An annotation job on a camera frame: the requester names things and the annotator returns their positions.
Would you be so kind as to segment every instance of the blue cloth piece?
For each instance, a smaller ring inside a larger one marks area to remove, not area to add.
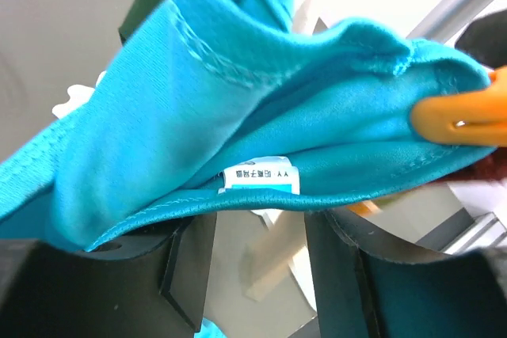
[[[194,338],[226,338],[225,334],[213,322],[203,319],[200,332],[194,335]]]
[[[427,142],[409,121],[424,97],[488,86],[473,59],[360,18],[293,35],[280,18],[289,0],[278,2],[165,0],[90,102],[0,167],[0,236],[35,212],[44,224],[24,234],[72,250],[168,218],[314,211],[416,187],[494,150]],[[301,196],[218,193],[224,168],[271,155],[299,168]]]

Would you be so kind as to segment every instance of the hanger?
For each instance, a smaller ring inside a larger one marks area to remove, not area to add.
[[[507,146],[507,66],[490,80],[484,90],[419,101],[410,115],[417,133],[439,144]]]

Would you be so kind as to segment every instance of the white tag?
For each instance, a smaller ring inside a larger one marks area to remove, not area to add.
[[[223,171],[224,189],[267,188],[299,194],[299,171],[288,158],[253,158]]]

